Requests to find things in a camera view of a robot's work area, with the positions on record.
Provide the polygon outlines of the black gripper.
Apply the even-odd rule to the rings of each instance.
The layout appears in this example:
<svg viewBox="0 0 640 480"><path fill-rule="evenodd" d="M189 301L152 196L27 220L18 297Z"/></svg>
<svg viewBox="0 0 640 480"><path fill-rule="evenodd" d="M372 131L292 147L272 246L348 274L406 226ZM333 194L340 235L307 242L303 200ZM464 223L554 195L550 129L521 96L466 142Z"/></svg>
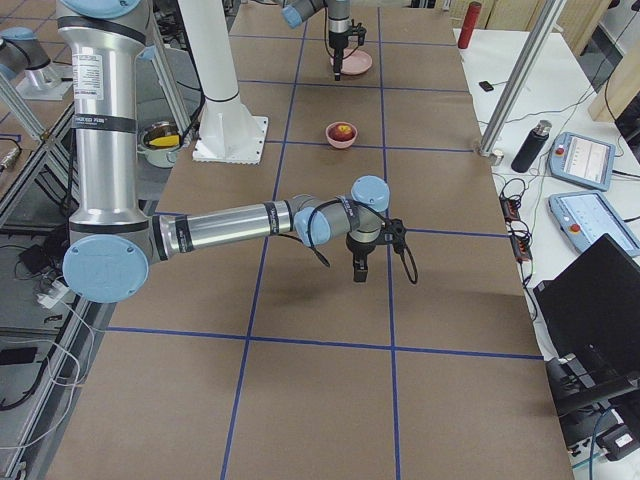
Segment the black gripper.
<svg viewBox="0 0 640 480"><path fill-rule="evenodd" d="M335 81L339 81L342 75L344 49L348 46L348 34L346 32L328 32L329 47L333 52L333 76Z"/></svg>
<svg viewBox="0 0 640 480"><path fill-rule="evenodd" d="M353 281L365 283L368 277L367 256L372 253L377 246L380 231L354 231L346 236L346 245L353 255Z"/></svg>

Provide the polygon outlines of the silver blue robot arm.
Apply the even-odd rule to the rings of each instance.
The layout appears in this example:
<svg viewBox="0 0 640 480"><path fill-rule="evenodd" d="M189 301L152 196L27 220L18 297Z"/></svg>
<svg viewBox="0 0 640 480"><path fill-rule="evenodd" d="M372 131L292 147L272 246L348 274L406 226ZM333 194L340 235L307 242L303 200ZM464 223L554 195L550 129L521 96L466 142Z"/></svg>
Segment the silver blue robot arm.
<svg viewBox="0 0 640 480"><path fill-rule="evenodd" d="M359 28L351 22L350 1L310 3L295 2L284 8L284 16L297 26L319 9L328 10L338 78L345 41ZM268 119L252 116L241 101L222 1L178 4L205 99L194 160L259 163ZM291 231L327 266L316 247L346 235L355 281L364 281L360 258L391 243L392 221L382 213L390 191L376 176L361 177L349 194L326 201L298 195L200 216L142 212L136 191L135 80L152 10L151 1L56 2L58 31L72 53L80 188L63 260L71 290L92 302L118 303L142 287L153 263Z"/></svg>
<svg viewBox="0 0 640 480"><path fill-rule="evenodd" d="M335 81L341 80L344 52L352 32L351 4L348 0L298 0L283 5L281 14L286 24L294 29L318 12L326 15L328 49L333 59Z"/></svg>

